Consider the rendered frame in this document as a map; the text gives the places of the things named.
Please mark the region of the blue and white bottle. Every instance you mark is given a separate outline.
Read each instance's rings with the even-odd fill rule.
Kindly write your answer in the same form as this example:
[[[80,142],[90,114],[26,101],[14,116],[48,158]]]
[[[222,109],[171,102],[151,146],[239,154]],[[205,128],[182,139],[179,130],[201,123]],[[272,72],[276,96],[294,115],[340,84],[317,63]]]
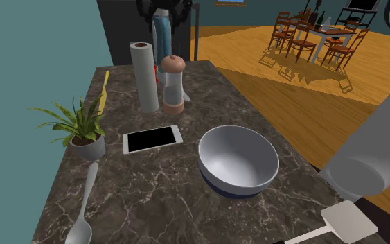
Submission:
[[[171,25],[169,11],[157,8],[152,18],[154,57],[157,65],[157,78],[161,85],[166,83],[166,72],[161,61],[172,54]]]

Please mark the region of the white paper towel roll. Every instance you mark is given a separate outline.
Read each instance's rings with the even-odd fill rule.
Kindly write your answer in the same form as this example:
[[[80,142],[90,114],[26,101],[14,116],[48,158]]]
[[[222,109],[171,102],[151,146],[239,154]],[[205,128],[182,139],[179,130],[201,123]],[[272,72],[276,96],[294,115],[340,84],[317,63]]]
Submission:
[[[147,42],[131,43],[130,53],[141,109],[146,113],[156,112],[159,101],[152,45]]]

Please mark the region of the wooden and clear pepper mill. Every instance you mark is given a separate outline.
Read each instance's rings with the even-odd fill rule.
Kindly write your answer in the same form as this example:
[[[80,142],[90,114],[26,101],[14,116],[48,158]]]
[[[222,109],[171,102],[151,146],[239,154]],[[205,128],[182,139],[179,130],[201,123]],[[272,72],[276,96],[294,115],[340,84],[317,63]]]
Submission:
[[[165,73],[163,110],[168,114],[179,114],[184,110],[182,75],[185,67],[184,60],[177,55],[166,56],[161,61]]]

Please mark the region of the yellow knife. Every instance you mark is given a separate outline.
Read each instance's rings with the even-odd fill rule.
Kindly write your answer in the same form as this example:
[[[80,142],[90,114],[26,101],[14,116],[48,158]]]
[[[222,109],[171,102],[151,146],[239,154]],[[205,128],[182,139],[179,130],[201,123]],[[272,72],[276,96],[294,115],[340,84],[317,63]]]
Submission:
[[[107,85],[108,79],[109,79],[109,71],[106,71],[105,72],[105,79],[104,79],[104,82],[103,82],[103,89],[102,89],[100,102],[99,102],[99,109],[98,109],[98,114],[99,115],[101,115],[103,113],[103,109],[104,109],[105,102],[106,102],[106,99],[107,99],[106,85]]]

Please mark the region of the brown wooden chair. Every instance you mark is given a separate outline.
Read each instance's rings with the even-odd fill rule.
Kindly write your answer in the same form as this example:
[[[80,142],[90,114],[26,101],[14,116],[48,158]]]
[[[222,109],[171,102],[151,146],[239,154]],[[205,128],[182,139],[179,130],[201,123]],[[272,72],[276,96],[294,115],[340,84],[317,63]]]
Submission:
[[[293,34],[291,36],[292,39],[290,40],[290,43],[288,44],[288,48],[287,48],[287,52],[286,52],[285,57],[287,57],[289,55],[289,53],[292,49],[295,49],[298,51],[298,53],[296,55],[295,62],[298,61],[298,59],[301,56],[301,53],[303,51],[310,52],[309,57],[308,57],[308,61],[310,60],[310,58],[314,52],[314,49],[317,47],[317,45],[315,43],[308,41],[308,35],[310,33],[310,28],[311,28],[311,24],[306,22],[306,21],[298,21],[295,24],[295,31],[293,32]],[[305,37],[303,39],[295,38],[296,32],[304,33]]]
[[[335,71],[337,71],[341,67],[343,61],[346,60],[345,64],[343,65],[343,68],[345,68],[346,65],[348,64],[348,61],[353,56],[356,49],[361,44],[362,40],[366,37],[366,35],[369,31],[370,31],[369,28],[362,29],[358,33],[357,37],[353,40],[353,42],[350,46],[335,45],[335,46],[329,47],[324,58],[323,58],[321,65],[323,65],[323,63],[325,62],[327,57],[330,57],[328,62],[331,62],[331,60],[333,58],[337,58],[337,60],[339,61]]]
[[[344,26],[344,30],[355,32],[358,26],[359,26],[358,22],[348,20],[346,22],[346,25]],[[343,41],[340,39],[340,37],[328,37],[324,44],[328,47],[331,47],[335,45],[342,45]]]
[[[289,18],[289,15],[285,15],[284,12],[279,13],[276,18],[268,48],[274,44],[275,47],[279,47],[279,52],[282,51],[284,43],[289,42],[292,35],[289,30],[290,22],[291,19]]]

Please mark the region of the white phone with black screen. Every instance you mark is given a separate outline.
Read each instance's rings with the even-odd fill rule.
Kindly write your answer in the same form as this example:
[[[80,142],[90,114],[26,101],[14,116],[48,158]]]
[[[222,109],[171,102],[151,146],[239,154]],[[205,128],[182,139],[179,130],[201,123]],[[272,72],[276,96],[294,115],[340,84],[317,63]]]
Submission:
[[[131,132],[123,135],[123,153],[127,155],[182,142],[177,125]]]

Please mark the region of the green plant in grey pot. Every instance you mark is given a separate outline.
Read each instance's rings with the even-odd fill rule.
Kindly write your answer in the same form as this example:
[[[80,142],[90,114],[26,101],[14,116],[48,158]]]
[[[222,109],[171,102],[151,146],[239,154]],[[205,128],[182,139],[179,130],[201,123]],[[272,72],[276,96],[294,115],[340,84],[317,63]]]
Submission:
[[[51,143],[61,141],[63,148],[71,146],[87,161],[94,161],[100,159],[106,152],[105,132],[100,126],[103,113],[96,109],[99,102],[101,102],[101,97],[101,95],[98,96],[88,110],[85,109],[82,98],[79,99],[78,109],[75,108],[74,99],[72,99],[72,112],[57,103],[53,103],[65,115],[65,119],[50,110],[42,108],[31,108],[30,110],[44,112],[58,120],[58,122],[42,123],[37,128],[51,125],[52,130],[69,133],[68,136],[54,139]]]

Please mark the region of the white dining table with bottles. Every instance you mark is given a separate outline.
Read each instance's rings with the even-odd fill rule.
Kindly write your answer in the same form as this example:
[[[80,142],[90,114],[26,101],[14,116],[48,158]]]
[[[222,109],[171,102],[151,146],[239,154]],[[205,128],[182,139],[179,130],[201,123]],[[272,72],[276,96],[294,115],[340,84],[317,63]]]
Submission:
[[[295,31],[295,24],[298,21],[305,21],[304,17],[305,17],[305,14],[303,14],[302,17],[295,17],[296,21],[293,21],[292,17],[290,17],[291,22],[290,22],[289,30],[291,31],[291,34],[293,34],[293,32]],[[317,56],[318,56],[321,48],[324,46],[324,43],[328,37],[345,37],[345,40],[342,44],[342,46],[345,46],[348,43],[349,39],[355,34],[355,32],[349,31],[349,30],[330,28],[330,26],[328,25],[329,19],[330,18],[327,19],[327,22],[325,25],[323,25],[322,23],[318,23],[317,25],[313,26],[311,24],[310,33],[321,37],[320,43],[317,44],[317,47],[314,49],[314,52],[309,60],[309,61],[311,61],[312,64],[314,64],[314,61],[317,59]],[[296,32],[296,34],[295,34],[295,38],[297,38],[297,39],[298,38],[303,39],[304,37],[305,37],[304,33]]]

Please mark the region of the white bowl with blue base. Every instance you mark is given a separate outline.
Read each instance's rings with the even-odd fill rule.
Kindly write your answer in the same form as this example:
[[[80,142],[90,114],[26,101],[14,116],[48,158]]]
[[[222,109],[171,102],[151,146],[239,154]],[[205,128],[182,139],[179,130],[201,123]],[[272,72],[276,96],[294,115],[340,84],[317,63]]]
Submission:
[[[261,134],[238,125],[210,129],[198,144],[198,164],[204,178],[232,195],[256,195],[278,174],[279,157]]]

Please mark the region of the black shelf unit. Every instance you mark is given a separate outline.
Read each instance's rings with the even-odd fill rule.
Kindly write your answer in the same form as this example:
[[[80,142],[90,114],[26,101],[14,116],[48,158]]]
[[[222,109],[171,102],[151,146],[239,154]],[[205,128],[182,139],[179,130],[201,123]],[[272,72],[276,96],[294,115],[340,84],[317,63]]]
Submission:
[[[369,27],[378,13],[382,0],[348,0],[342,8],[335,25],[357,22],[362,27]]]

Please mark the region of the grey spoon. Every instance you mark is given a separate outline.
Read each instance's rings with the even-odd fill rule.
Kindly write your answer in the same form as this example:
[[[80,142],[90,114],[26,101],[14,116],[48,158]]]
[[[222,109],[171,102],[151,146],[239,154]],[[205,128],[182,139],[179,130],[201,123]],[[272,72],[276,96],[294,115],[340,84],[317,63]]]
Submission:
[[[91,241],[92,228],[90,224],[85,220],[85,209],[87,206],[89,195],[96,179],[97,172],[98,163],[94,162],[90,165],[88,169],[82,205],[78,214],[78,218],[75,221],[73,227],[70,229],[69,233],[67,234],[64,244],[89,244]]]

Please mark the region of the white spatula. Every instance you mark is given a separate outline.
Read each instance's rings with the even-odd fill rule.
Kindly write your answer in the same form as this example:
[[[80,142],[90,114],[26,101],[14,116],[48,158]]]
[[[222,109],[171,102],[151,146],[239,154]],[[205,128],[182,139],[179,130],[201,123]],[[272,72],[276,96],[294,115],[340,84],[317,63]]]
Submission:
[[[287,240],[284,244],[297,244],[327,232],[332,232],[346,244],[353,244],[378,231],[378,227],[350,200],[323,209],[321,216],[325,226]]]

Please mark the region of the framed wall picture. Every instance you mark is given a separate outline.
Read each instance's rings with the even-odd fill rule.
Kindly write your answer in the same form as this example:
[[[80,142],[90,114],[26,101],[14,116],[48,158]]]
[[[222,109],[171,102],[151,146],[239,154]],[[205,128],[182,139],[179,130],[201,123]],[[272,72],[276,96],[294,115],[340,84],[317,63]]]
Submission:
[[[216,6],[246,6],[247,0],[215,0]]]

